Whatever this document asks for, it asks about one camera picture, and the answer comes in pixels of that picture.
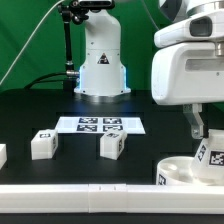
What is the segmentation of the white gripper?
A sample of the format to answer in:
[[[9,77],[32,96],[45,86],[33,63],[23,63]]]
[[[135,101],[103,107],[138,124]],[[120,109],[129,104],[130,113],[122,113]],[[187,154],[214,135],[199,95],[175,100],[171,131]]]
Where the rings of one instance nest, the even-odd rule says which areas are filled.
[[[159,50],[152,62],[152,97],[159,105],[183,105],[191,136],[202,139],[202,105],[224,101],[224,57],[212,42],[180,43]]]

